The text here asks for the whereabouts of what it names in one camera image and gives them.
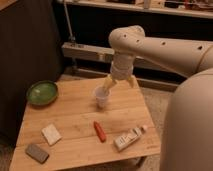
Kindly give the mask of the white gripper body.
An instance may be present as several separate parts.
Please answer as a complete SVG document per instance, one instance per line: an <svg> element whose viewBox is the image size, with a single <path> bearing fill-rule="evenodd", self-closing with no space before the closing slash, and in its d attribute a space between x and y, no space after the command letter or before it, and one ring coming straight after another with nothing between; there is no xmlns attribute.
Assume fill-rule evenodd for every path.
<svg viewBox="0 0 213 171"><path fill-rule="evenodd" d="M133 73L135 57L129 54L115 53L111 62L110 75L115 80L127 80Z"/></svg>

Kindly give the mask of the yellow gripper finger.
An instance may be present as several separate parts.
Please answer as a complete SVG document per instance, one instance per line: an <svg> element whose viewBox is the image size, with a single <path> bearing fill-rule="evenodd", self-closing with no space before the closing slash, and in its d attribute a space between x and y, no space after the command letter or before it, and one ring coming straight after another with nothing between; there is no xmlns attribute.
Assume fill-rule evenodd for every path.
<svg viewBox="0 0 213 171"><path fill-rule="evenodd" d="M103 90L107 92L115 85L116 81L110 75L107 75L103 84Z"/></svg>
<svg viewBox="0 0 213 171"><path fill-rule="evenodd" d="M131 87L134 87L135 84L137 83L137 80L135 79L134 75L131 75L130 77L127 78L127 82Z"/></svg>

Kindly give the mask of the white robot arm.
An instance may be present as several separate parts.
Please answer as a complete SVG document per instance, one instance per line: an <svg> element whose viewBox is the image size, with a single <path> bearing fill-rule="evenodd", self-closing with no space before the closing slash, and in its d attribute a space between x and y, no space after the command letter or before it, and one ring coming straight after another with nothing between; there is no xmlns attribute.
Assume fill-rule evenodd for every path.
<svg viewBox="0 0 213 171"><path fill-rule="evenodd" d="M213 171L213 41L147 37L142 27L120 27L108 42L114 50L104 88L130 82L137 56L186 78L168 104L160 171Z"/></svg>

